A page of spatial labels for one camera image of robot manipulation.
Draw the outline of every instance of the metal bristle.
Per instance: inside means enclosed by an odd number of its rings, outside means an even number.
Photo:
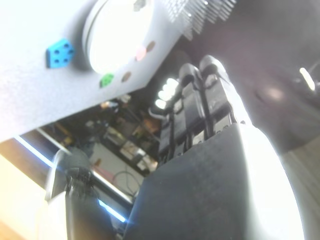
[[[237,0],[162,0],[167,9],[170,22],[192,40],[193,31],[200,34],[205,21],[216,23],[218,19],[226,21]]]

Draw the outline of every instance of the blue toy piece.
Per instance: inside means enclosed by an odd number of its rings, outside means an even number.
[[[50,69],[63,68],[75,55],[75,49],[67,39],[62,39],[46,50],[46,65]]]

